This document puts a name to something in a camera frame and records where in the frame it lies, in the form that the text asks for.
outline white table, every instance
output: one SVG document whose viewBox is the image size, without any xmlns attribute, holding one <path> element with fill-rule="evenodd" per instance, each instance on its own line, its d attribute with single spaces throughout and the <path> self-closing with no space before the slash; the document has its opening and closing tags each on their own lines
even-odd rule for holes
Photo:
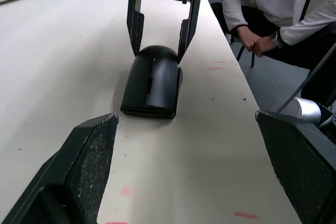
<svg viewBox="0 0 336 224">
<path fill-rule="evenodd" d="M 0 5 L 0 221 L 76 125 L 117 112 L 100 224 L 300 223 L 267 155 L 254 118 L 258 106 L 208 0 L 201 1 L 196 35 L 181 62 L 175 119 L 120 112 L 134 59 L 127 4 Z M 142 46 L 177 50 L 188 5 L 143 0 L 142 12 Z"/>
</svg>

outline red tape mark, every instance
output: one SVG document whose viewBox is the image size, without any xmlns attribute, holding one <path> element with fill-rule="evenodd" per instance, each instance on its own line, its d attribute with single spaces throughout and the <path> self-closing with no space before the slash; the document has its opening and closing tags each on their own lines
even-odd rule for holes
<svg viewBox="0 0 336 224">
<path fill-rule="evenodd" d="M 121 190 L 121 194 L 123 196 L 127 196 L 127 195 L 130 195 L 131 194 L 131 189 L 129 186 L 124 186 Z"/>
<path fill-rule="evenodd" d="M 247 214 L 245 212 L 235 212 L 235 216 L 244 217 L 248 219 L 256 219 L 256 220 L 259 219 L 258 215 Z"/>
</svg>

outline floor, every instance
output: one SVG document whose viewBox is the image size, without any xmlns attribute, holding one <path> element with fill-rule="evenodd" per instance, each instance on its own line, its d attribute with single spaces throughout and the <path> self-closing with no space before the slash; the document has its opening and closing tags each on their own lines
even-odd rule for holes
<svg viewBox="0 0 336 224">
<path fill-rule="evenodd" d="M 237 57 L 241 43 L 231 45 Z M 244 51 L 240 67 L 261 110 L 274 111 L 280 107 L 302 84 L 308 74 L 307 69 L 294 67 L 268 57 L 256 57 L 251 68 L 251 53 Z"/>
</svg>

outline clasped hands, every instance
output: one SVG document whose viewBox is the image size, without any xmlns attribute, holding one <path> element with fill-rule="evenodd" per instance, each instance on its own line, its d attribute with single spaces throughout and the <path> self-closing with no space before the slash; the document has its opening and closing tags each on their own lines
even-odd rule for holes
<svg viewBox="0 0 336 224">
<path fill-rule="evenodd" d="M 277 46 L 271 41 L 271 36 L 263 37 L 254 34 L 247 26 L 237 28 L 241 43 L 248 51 L 253 51 L 258 57 L 264 56 L 264 52 Z"/>
</svg>

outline black curved object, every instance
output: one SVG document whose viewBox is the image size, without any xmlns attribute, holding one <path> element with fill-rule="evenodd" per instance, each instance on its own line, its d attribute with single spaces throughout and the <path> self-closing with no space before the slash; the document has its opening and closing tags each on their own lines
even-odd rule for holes
<svg viewBox="0 0 336 224">
<path fill-rule="evenodd" d="M 174 50 L 146 47 L 134 60 L 120 110 L 128 115 L 172 119 L 182 79 Z"/>
<path fill-rule="evenodd" d="M 96 224 L 119 118 L 78 125 L 37 172 L 3 224 Z"/>
<path fill-rule="evenodd" d="M 176 1 L 190 2 L 189 17 L 182 21 L 177 53 L 163 46 L 140 51 L 144 27 L 141 0 L 129 0 L 127 27 L 135 60 L 120 109 L 124 114 L 161 119 L 173 119 L 176 115 L 183 75 L 178 64 L 195 35 L 201 0 Z"/>
</svg>

